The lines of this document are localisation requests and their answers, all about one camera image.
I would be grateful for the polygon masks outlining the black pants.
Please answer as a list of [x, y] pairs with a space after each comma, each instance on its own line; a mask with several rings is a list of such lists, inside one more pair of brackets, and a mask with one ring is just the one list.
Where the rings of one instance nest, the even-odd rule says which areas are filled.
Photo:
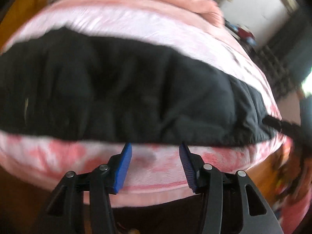
[[61, 28], [1, 55], [1, 130], [63, 140], [245, 146], [276, 131], [261, 94], [176, 50]]

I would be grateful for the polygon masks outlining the dark curtain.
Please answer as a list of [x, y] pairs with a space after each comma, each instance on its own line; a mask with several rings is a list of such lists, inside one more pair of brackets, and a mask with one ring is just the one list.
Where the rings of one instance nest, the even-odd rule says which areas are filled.
[[297, 9], [251, 58], [265, 74], [276, 100], [298, 89], [311, 72], [311, 12]]

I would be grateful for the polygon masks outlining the cluttered bedside table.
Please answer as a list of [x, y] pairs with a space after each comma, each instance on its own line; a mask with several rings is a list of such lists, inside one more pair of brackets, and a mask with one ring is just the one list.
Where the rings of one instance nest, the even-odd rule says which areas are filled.
[[230, 23], [228, 20], [225, 21], [225, 26], [247, 53], [254, 49], [256, 46], [255, 36], [247, 27]]

